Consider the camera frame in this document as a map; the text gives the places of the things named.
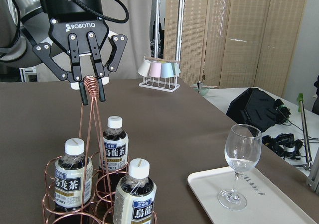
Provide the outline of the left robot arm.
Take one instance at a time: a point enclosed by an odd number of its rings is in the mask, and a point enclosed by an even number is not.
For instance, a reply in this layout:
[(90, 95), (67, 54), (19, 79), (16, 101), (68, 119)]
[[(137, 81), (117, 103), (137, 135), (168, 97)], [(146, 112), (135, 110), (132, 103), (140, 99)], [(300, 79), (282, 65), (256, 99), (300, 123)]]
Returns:
[(0, 0), (0, 62), (18, 68), (45, 64), (79, 90), (84, 105), (92, 81), (105, 101), (103, 86), (127, 43), (108, 21), (120, 22), (103, 14), (101, 0)]

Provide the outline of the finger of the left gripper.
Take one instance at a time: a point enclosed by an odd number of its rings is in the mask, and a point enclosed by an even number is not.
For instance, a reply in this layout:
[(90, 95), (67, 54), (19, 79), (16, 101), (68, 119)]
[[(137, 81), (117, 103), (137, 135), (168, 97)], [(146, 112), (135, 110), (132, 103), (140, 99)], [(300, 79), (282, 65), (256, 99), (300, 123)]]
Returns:
[(81, 95), (82, 104), (84, 106), (88, 105), (88, 98), (87, 98), (84, 82), (79, 82), (79, 91)]
[(99, 85), (99, 100), (101, 102), (104, 102), (106, 100), (105, 98), (105, 93), (104, 93), (104, 87), (103, 87), (103, 82), (101, 78), (97, 79), (98, 85)]

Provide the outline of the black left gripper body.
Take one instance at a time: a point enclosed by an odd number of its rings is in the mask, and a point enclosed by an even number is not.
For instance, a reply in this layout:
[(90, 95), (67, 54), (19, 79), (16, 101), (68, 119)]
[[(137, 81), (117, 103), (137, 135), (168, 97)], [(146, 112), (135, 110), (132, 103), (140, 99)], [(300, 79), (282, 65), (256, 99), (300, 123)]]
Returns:
[[(127, 12), (120, 0), (114, 0)], [(108, 82), (109, 74), (118, 68), (127, 43), (127, 37), (112, 32), (106, 22), (125, 23), (127, 18), (116, 19), (103, 15), (101, 0), (42, 0), (48, 15), (49, 38), (70, 59), (70, 71), (54, 62), (47, 42), (34, 45), (33, 52), (61, 81), (83, 82), (80, 58), (90, 56), (97, 79)]]

